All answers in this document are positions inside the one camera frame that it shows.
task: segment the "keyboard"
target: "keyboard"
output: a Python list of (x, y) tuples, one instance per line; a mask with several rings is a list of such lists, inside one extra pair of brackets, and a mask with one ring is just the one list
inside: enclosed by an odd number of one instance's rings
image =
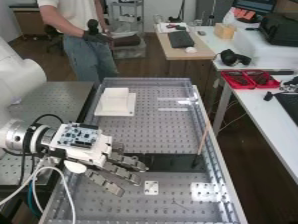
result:
[(194, 41), (187, 31), (176, 31), (167, 34), (172, 48), (187, 48), (194, 46)]
[(298, 94), (278, 93), (275, 94), (275, 97), (292, 121), (298, 125)]

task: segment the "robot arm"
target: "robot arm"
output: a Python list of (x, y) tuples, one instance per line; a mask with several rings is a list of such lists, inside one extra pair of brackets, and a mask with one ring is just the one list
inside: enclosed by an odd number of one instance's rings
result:
[(45, 81), (38, 64), (29, 59), (22, 60), (0, 37), (0, 129), (10, 120), (8, 106)]
[(123, 156), (123, 146), (113, 143), (111, 137), (103, 135), (97, 126), (69, 123), (61, 124), (54, 130), (42, 124), (27, 125), (22, 121), (14, 121), (5, 130), (8, 150), (25, 150), (39, 157), (47, 155), (57, 163), (62, 159), (70, 172), (83, 173), (114, 195), (121, 197), (123, 189), (99, 175), (101, 171), (135, 186), (141, 184), (139, 177), (125, 168), (145, 172), (145, 164), (137, 158)]
[(77, 123), (61, 124), (58, 130), (42, 124), (26, 124), (10, 119), (8, 106), (19, 101), (34, 88), (45, 83), (41, 67), (31, 60), (22, 60), (0, 38), (0, 149), (25, 151), (63, 160), (73, 173), (85, 176), (109, 192), (122, 196), (123, 190), (98, 172), (107, 172), (139, 185), (139, 177), (125, 168), (145, 172), (145, 164), (122, 155), (123, 147), (113, 143), (95, 126)]

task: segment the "white shirt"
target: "white shirt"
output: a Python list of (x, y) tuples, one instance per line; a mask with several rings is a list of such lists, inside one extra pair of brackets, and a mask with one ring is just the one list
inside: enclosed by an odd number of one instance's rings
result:
[(62, 17), (78, 28), (87, 30), (90, 19), (98, 21), (94, 0), (37, 0), (38, 6), (50, 5), (57, 8)]

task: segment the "red object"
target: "red object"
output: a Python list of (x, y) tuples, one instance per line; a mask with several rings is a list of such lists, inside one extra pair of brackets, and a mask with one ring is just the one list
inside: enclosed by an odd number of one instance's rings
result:
[(234, 10), (234, 16), (235, 17), (238, 16), (239, 12), (240, 12), (240, 9), (235, 8), (235, 10)]
[(247, 20), (251, 20), (254, 14), (255, 14), (254, 11), (248, 11), (248, 12), (246, 13), (246, 15), (243, 16), (243, 18), (247, 19)]
[(174, 24), (168, 24), (167, 26), (166, 26), (166, 28), (175, 28), (176, 27), (176, 25), (174, 25)]
[(234, 89), (254, 89), (255, 83), (242, 71), (222, 71), (220, 75)]
[(244, 14), (246, 14), (247, 10), (242, 9), (240, 12), (238, 13), (236, 15), (236, 18), (243, 18), (244, 17)]
[(262, 70), (246, 70), (243, 75), (251, 79), (259, 89), (279, 88), (280, 83)]

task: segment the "red tray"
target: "red tray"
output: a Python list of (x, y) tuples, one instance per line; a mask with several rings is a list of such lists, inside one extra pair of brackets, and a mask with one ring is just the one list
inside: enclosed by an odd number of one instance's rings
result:
[(242, 71), (222, 71), (220, 75), (234, 89), (254, 89), (255, 83)]
[(262, 70), (246, 70), (243, 74), (251, 79), (256, 88), (278, 88), (279, 82)]

